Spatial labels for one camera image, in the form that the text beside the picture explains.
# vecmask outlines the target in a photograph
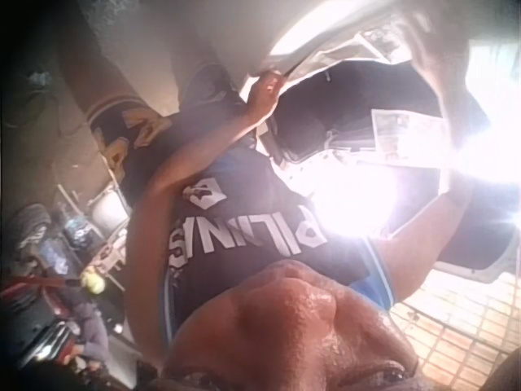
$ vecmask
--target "fingers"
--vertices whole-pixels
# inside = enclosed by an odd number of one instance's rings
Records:
[[[280,73],[266,71],[260,75],[256,85],[257,88],[278,95],[284,84],[286,84],[286,80],[287,79]]]

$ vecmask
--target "sleeve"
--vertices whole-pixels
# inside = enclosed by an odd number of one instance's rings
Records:
[[[108,168],[133,206],[161,162],[161,143],[153,141],[172,121],[142,99],[121,95],[97,103],[86,116]]]
[[[390,310],[395,304],[395,295],[385,265],[369,239],[362,240],[359,251],[369,273],[364,279],[352,283],[349,287],[383,310]]]

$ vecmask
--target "hand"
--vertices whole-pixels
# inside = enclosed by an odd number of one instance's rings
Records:
[[[273,114],[284,84],[286,78],[278,73],[267,71],[260,75],[247,97],[247,116],[251,121],[259,125]]]
[[[405,25],[401,27],[414,68],[440,99],[466,90],[469,43],[464,18],[454,3],[407,2]],[[430,31],[420,24],[418,16],[426,20]]]
[[[72,347],[71,353],[69,355],[71,356],[71,358],[75,358],[76,356],[83,354],[84,349],[84,345],[76,344]]]

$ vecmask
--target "leg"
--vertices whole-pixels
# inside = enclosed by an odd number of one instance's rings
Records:
[[[64,13],[59,62],[109,168],[132,206],[160,163],[152,140],[171,126],[136,94],[105,59],[78,7]]]

